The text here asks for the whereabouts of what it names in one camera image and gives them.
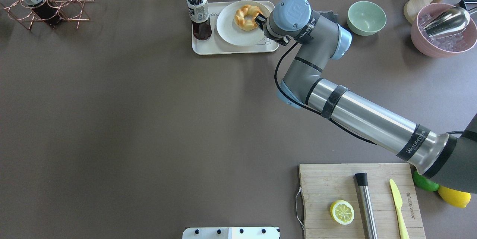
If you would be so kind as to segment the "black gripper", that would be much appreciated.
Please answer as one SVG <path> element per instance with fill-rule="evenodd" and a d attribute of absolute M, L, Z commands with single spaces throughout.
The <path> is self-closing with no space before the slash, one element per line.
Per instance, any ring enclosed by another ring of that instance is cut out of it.
<path fill-rule="evenodd" d="M 269 16 L 259 13 L 255 23 L 265 36 L 286 46 L 298 32 L 298 0 L 281 0 Z"/>

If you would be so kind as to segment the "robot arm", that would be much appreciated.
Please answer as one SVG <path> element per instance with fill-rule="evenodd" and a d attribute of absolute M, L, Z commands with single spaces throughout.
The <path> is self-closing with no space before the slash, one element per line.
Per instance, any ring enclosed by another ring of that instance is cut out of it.
<path fill-rule="evenodd" d="M 476 193 L 476 118 L 458 138 L 436 134 L 324 79 L 321 74 L 327 63 L 347 52 L 352 35 L 339 25 L 332 11 L 315 11 L 308 0 L 281 0 L 269 16 L 258 15 L 255 22 L 278 44 L 286 46 L 292 38 L 300 45 L 284 78 L 276 82 L 281 100 L 382 146 L 412 164 L 424 178 Z"/>

